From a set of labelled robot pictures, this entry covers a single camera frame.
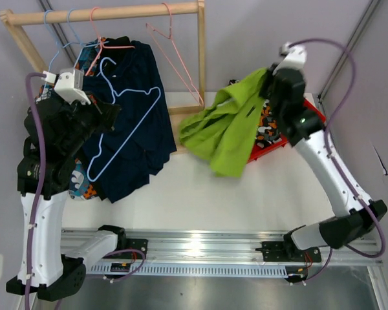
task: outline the black mounting bracket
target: black mounting bracket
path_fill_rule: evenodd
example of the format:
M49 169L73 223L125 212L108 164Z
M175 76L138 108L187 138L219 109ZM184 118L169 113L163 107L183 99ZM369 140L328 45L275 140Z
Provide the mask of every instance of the black mounting bracket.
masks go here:
M309 255L310 259L314 263L322 262L321 253L318 247L311 247L304 251L294 251L293 255L290 255L290 252L286 250L284 241L263 241L261 247L256 249L256 251L262 252L264 262L274 262L274 263L305 263L308 260L305 260L305 253Z
M301 267L286 266L286 272L288 277L285 280L292 284L305 281L308 278L307 269Z

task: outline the wooden rod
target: wooden rod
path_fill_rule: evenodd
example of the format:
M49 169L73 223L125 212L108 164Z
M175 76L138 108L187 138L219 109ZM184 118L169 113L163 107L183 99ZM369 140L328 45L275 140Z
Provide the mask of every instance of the wooden rod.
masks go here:
M0 19L6 26L6 29L13 37L21 52L25 55L33 69L37 72L42 72L47 69L46 63L40 56L38 50L34 47L30 38L23 30L22 26L14 26L8 22L8 16L11 16L13 12L11 10L3 10L0 12Z
M168 5L173 15L196 14L199 11L197 2L173 3ZM89 21L91 8L75 10L70 14L70 21ZM49 12L46 22L49 24L66 23L68 11ZM8 22L13 26L43 24L44 13L9 14ZM166 16L169 15L165 5L135 5L116 8L100 8L94 11L93 20L122 19L132 17Z
M192 113L198 113L203 110L203 107L201 105L190 105L186 107L170 107L168 108L169 115L176 115L176 114L192 114Z
M204 95L206 93L206 26L204 0L198 0L198 6L199 13L197 14L197 27L199 33L199 93L204 102Z

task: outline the clothes hanger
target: clothes hanger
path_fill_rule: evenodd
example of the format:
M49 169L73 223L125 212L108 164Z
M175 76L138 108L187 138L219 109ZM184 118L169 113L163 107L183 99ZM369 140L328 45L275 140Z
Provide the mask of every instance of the clothes hanger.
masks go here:
M87 169L87 172L86 172L86 176L88 177L88 180L91 181L91 182L95 182L102 175L102 173L106 170L106 168L109 166L109 164L111 164L111 162L115 159L115 157L118 155L118 153L122 150L122 148L125 146L125 144L131 138L131 136L135 133L135 131L138 129L138 127L141 125L141 123L144 121L144 119L147 117L147 115L150 113L150 111L156 105L158 100L161 98L161 90L157 86L150 88L147 92L144 91L144 90L127 88L127 89L124 89L123 91L121 91L120 93L117 93L117 91L115 91L115 89L113 88L112 83L108 80L108 78L103 73L103 63L105 61L107 61L107 60L112 62L114 65L116 65L116 62L113 61L109 57L105 57L105 58L103 58L101 60L101 62L99 64L99 69L100 69L100 72L101 72L101 76L104 78L104 80L106 80L106 82L109 85L109 88L111 89L111 95L112 95L112 99L113 99L111 104L115 104L116 103L116 99L119 98L120 96L122 96L123 94L125 94L126 92L140 92L140 93L143 93L143 94L149 96L152 93L153 90L158 90L158 97L154 100L154 103L150 106L150 108L147 110L147 112L144 114L144 116L142 116L141 120L138 122L138 124L136 124L135 128L131 131L131 133L128 135L128 137L126 137L125 141L121 144L121 146L118 148L118 150L115 152L115 154L113 154L112 158L106 163L106 165L103 167L103 169L98 173L98 175L95 178L91 178L91 176L89 175L89 171L91 170L92 164L93 164L94 160L96 158L100 157L101 154L102 154L103 134L101 134L100 139L99 139L99 145L98 145L99 153L97 153L97 155L92 157L91 162L89 163L89 166L88 166L88 169Z
M158 29L154 28L153 25L151 25L150 23L146 23L145 26L147 27L147 31L148 31L148 34L153 38L155 44L158 46L158 48L160 49L160 51L162 52L162 54L164 55L164 57L168 60L168 63L173 67L175 73L177 73L177 75L179 76L179 78L181 79L181 81L184 83L184 85L187 87L189 93L194 97L194 99L196 101L199 102L199 104L203 107L204 106L204 100L201 98L200 96L200 92L197 90L197 88L194 86L194 83L193 83L193 80L188 72L188 69L186 67L186 64L185 62L182 60L181 58L181 55L180 55L180 52L178 51L178 48L177 46L175 45L175 42L174 42L174 36L173 36L173 14L171 13L171 9L169 8L168 4L163 2L162 3L163 5L166 6L167 10L168 10L168 13L169 13L169 35L165 35L164 33L162 33L161 31L159 31ZM188 76L188 79L189 79L189 82L191 84L191 86L194 88L194 91L197 93L197 95L199 96L199 100L195 97L194 93L191 91L191 89L189 88L189 86L187 85L187 83L184 81L184 79L182 78L180 72L178 72L178 70L175 68L175 66L173 65L173 63L171 62L171 60L168 58L168 56L166 55L166 53L164 52L163 48L161 47L161 45L158 43L158 41L155 39L155 36L154 36L154 32L158 32L161 36L163 36L164 38L168 39L171 41L171 43L173 44L173 47L174 47L174 50L175 52L177 53L177 56L178 58L180 59L180 62L181 62L181 65L183 66L184 68L184 71L186 72L187 76Z
M121 48L135 48L135 46L133 45L126 45L126 46L105 46L103 41L102 41L102 38L101 38L101 35L99 34L99 31L98 29L96 28L96 25L95 25L95 22L93 20L93 12L97 9L99 9L100 7L99 6L95 6L92 10L91 10L91 14L89 16L89 19L91 20L91 24L92 24L92 27L93 29L95 30L95 33L96 33L96 37L98 38L98 41L99 41L99 44L100 44L100 49L99 49L99 52L98 52L98 55L96 55L94 61L91 63L91 66L89 67L88 71L86 72L86 76L89 75L89 73L91 72L93 66L95 65L95 63L97 62L97 60L99 59L99 57L101 56L101 53L102 53L102 50L104 48L106 49L121 49Z
M82 40L80 39L80 36L76 33L76 31L73 29L73 26L72 24L70 23L70 14L77 10L77 8L72 8L69 10L68 14L67 14L67 25L69 26L70 30L72 31L74 37L78 40L78 44L80 44L80 46L82 47L80 52L79 52L79 55L77 56L76 60L75 60L75 64L73 64L73 67L76 68L76 65L78 64L78 61L80 59L80 56L82 55L82 52L85 48L91 48L91 47L97 47L99 45L99 42L95 43L95 44L89 44L89 45L86 45L85 43L82 42Z
M55 44L56 44L56 47L58 48L58 50L56 51L56 54L53 56L52 60L50 60L49 67L48 67L48 71L49 71L49 72L51 71L52 64L53 64L54 60L59 56L60 50L61 50L62 48L66 48L66 47L68 47L68 46L71 45L71 44L79 44L79 45L82 46L82 49L81 49L81 51L80 51L80 54L79 54L78 58L76 58L76 62L75 62L75 64L74 64L74 67L75 67L75 66L76 66L76 63L78 62L78 60L79 60L79 58L80 58L80 56L81 56L81 53L82 53L82 51L83 51L84 48L95 47L95 46L98 46L98 45L99 45L99 43L92 44L92 45L85 45L85 44L83 44L83 42L82 42L81 39L79 38L79 35L75 32L75 30L73 29L73 27L72 27L72 25L71 25L71 23L70 23L70 13L72 13L72 11L75 11L75 10L77 10L77 9L73 8L73 9L71 9L71 10L68 12L68 14L67 14L67 23L68 23L69 28L72 30L72 32L73 32L75 38L78 40L78 42L69 42L69 43L67 43L67 44L65 44L65 45L63 45L63 46L60 45L59 40L57 39L56 35L54 34L54 32L52 31L52 29L50 28L50 25L47 23L47 14L48 14L49 12L52 12L53 10L47 10L47 11L45 12L45 14L43 15L43 23L45 24L45 27L46 27L46 29L48 30L48 32L50 33L50 35L53 37L53 40L54 40L54 42L55 42Z

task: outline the metal floor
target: metal floor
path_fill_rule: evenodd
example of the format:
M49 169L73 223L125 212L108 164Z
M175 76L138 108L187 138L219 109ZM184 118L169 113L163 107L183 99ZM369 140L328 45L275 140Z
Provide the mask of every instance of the metal floor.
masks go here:
M38 303L35 310L53 309ZM132 276L89 279L60 310L379 309L366 267L329 267L306 287L283 279Z

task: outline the light purple wall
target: light purple wall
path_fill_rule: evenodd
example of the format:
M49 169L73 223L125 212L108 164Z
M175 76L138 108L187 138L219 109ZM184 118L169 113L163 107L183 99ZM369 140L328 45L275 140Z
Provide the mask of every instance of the light purple wall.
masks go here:
M168 3L186 2L170 0ZM54 8L69 10L71 0L51 0ZM109 0L103 5L122 6L155 3L153 0ZM308 37L329 37L346 43L369 0L206 0L207 89L217 91L228 80L243 78L252 71L269 67L287 41ZM75 8L101 6L99 0L75 0ZM168 31L168 17L150 17L121 21L99 21L103 36L127 35L153 46L166 90L185 90L173 69L166 62L147 34L145 23ZM83 39L94 39L90 23L74 25ZM69 37L74 39L65 26ZM197 18L195 15L174 17L174 35L184 61L198 84ZM159 39L168 55L178 59L164 38ZM320 92L340 53L325 46L308 46L310 55L305 67L308 92Z
M77 8L101 5L97 0L75 0ZM152 3L152 0L109 0L103 5ZM270 65L284 42L310 36L325 36L346 41L368 0L339 1L261 1L206 0L207 77L209 90L216 90L231 78L241 78L256 68ZM68 9L72 1L53 0L55 8ZM39 11L36 0L0 0L0 10ZM145 33L147 19L104 21L98 26L104 36L129 35L152 44ZM149 19L167 28L167 18ZM194 16L175 18L175 37L182 55L197 78L196 20ZM75 24L83 40L94 39L88 23ZM56 48L44 26L26 27L39 52L50 61ZM154 48L160 73L168 90L182 89L175 74ZM309 47L307 66L309 90L319 91L339 53L322 47ZM62 54L54 68L66 65ZM30 65L0 21L0 253L5 268L0 283L0 309L13 309L17 298L5 293L5 282L17 274L21 259L23 216L16 192L16 167L22 158L27 134L23 119L28 103L24 76Z
M358 80L347 106L336 119L333 135L339 153L359 183L373 199L383 199L388 206L388 176L383 175L374 150L388 172L388 0L382 1L354 57ZM325 98L328 115L339 103L348 82L349 66ZM387 237L384 264L388 278L388 214L382 224Z

